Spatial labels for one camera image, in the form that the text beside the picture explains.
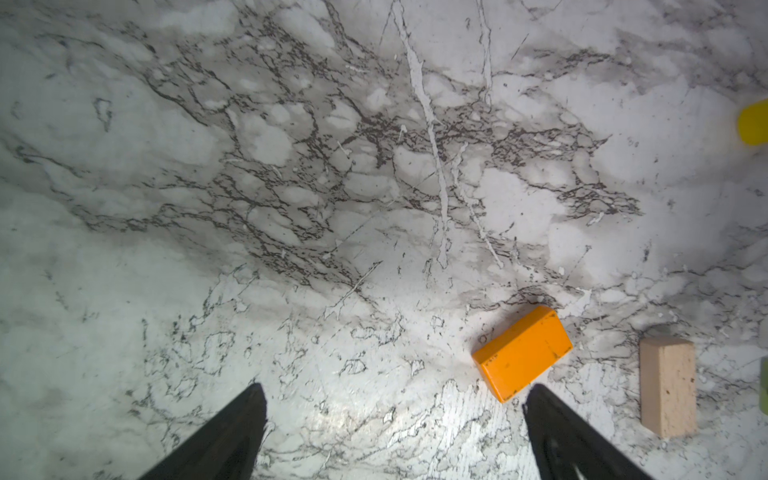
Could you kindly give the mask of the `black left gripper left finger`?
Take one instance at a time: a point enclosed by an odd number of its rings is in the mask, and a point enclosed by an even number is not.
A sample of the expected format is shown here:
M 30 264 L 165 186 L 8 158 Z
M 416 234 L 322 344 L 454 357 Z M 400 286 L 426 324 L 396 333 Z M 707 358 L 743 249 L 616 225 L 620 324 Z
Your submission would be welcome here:
M 141 476 L 151 479 L 249 479 L 265 434 L 267 400 L 259 383 Z

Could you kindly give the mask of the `natural beige wood block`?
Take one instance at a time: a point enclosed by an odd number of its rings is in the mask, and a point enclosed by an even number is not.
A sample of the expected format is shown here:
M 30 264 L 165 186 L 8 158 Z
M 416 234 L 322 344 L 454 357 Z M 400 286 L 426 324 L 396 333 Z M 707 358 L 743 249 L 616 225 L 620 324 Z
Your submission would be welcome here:
M 696 352 L 692 342 L 648 337 L 639 342 L 641 423 L 661 438 L 695 434 Z

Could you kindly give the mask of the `orange wood block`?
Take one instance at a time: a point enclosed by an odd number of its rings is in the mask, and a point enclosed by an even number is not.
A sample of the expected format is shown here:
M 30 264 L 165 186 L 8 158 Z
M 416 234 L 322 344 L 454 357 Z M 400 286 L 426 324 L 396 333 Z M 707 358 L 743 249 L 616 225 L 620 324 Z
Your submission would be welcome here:
M 505 403 L 573 349 L 556 311 L 538 306 L 472 354 L 493 396 Z

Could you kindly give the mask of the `lime green wood cube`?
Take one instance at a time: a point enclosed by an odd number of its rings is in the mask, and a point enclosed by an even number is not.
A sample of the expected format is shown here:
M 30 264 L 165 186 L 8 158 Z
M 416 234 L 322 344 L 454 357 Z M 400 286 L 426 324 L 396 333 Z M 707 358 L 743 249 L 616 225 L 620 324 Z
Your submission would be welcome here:
M 760 359 L 759 376 L 759 408 L 764 415 L 768 415 L 768 357 Z

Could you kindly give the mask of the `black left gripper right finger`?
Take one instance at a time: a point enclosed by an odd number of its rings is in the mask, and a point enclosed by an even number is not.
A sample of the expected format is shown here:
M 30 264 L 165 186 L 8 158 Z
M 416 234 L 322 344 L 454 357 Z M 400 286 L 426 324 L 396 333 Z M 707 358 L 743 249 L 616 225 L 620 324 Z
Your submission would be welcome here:
M 651 479 L 546 386 L 530 389 L 523 411 L 542 479 Z

